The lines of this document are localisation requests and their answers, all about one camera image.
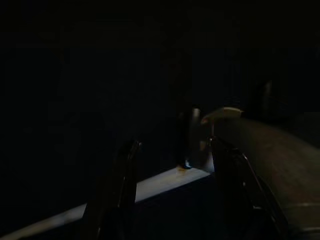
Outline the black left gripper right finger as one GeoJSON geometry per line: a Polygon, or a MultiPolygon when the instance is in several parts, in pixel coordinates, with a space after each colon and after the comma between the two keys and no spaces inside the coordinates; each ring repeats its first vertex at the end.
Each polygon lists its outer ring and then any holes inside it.
{"type": "Polygon", "coordinates": [[[229,238],[287,240],[288,221],[274,194],[243,152],[217,137],[212,137],[209,145],[229,238]]]}

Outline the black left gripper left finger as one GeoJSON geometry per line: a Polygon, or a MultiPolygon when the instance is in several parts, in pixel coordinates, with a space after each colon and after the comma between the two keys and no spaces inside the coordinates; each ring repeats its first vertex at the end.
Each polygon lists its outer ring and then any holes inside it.
{"type": "Polygon", "coordinates": [[[137,155],[141,142],[130,140],[118,150],[110,172],[101,178],[84,210],[86,240],[128,240],[137,192],[137,155]]]}

